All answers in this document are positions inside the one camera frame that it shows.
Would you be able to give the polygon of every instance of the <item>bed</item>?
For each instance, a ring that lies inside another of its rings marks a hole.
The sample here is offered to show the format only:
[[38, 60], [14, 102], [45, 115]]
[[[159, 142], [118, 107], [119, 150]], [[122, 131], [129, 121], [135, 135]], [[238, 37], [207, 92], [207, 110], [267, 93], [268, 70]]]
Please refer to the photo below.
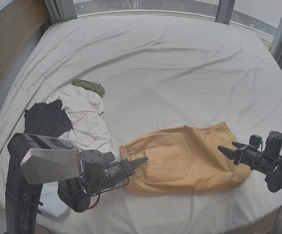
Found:
[[[225, 121], [239, 142], [282, 132], [282, 71], [253, 32], [191, 18], [129, 15], [52, 25], [15, 79], [0, 112], [0, 206], [11, 136], [23, 132], [23, 113], [75, 78], [105, 88], [100, 116], [110, 151], [145, 133]], [[168, 195], [105, 193], [84, 213], [37, 216], [56, 234], [228, 233], [282, 205], [252, 172], [240, 186]]]

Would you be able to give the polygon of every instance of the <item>wooden floor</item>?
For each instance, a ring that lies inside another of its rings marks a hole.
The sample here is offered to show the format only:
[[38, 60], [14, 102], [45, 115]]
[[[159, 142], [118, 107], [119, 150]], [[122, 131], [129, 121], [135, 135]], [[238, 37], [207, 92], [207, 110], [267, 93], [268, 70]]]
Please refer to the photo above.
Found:
[[[247, 226], [245, 228], [242, 228], [242, 229], [240, 229], [238, 231], [230, 232], [229, 234], [254, 234], [255, 232], [258, 232], [258, 233], [268, 233], [272, 229], [272, 226], [274, 224], [274, 221], [276, 219], [276, 215], [277, 215], [278, 211], [279, 211], [279, 209], [277, 209], [276, 211], [272, 212], [268, 216], [264, 217], [263, 219], [261, 219], [257, 223], [252, 224], [250, 226]], [[39, 228], [36, 228], [35, 234], [49, 234], [49, 232], [48, 231], [43, 231], [43, 230], [41, 230]]]

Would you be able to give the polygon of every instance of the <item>pocket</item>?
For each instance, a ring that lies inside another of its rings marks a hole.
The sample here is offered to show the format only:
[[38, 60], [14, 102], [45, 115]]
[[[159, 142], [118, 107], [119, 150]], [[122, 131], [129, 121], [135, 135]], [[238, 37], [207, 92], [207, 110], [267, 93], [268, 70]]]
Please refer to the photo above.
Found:
[[178, 146], [145, 149], [148, 182], [183, 179], [189, 170], [187, 154]]

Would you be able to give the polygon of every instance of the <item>headboard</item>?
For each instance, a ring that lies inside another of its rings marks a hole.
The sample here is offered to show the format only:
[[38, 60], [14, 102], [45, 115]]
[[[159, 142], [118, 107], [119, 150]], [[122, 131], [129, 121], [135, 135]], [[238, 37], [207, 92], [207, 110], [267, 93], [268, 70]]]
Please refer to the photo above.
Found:
[[43, 0], [14, 0], [0, 10], [0, 79], [48, 18]]

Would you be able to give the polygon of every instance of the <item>tan shorts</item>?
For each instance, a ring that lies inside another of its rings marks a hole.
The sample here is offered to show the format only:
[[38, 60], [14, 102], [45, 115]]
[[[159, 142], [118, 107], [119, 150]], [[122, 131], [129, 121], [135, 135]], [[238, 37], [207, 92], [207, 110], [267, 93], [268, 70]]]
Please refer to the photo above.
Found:
[[207, 128], [181, 126], [142, 135], [120, 146], [122, 159], [148, 157], [127, 190], [143, 193], [225, 190], [240, 185], [248, 166], [233, 164], [217, 146], [236, 149], [225, 122]]

